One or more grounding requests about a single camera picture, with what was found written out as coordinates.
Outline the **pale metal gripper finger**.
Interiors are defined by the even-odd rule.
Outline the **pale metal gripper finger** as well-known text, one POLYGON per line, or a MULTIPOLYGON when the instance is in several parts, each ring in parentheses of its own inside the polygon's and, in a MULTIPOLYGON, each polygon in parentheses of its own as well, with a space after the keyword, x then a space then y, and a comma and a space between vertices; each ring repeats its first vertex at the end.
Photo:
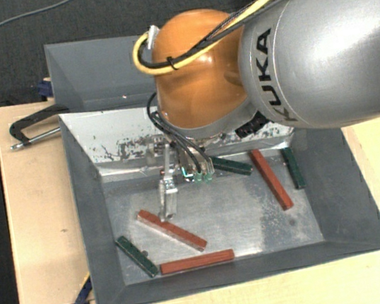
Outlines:
POLYGON ((159 219, 163 222, 166 222, 169 218, 169 210, 167 205, 167 188, 165 186, 165 181, 160 180, 158 183, 158 197, 160 202, 160 212, 158 214, 159 219))
POLYGON ((163 180, 163 188, 165 215, 171 218, 177 213, 178 188, 173 179, 163 180))

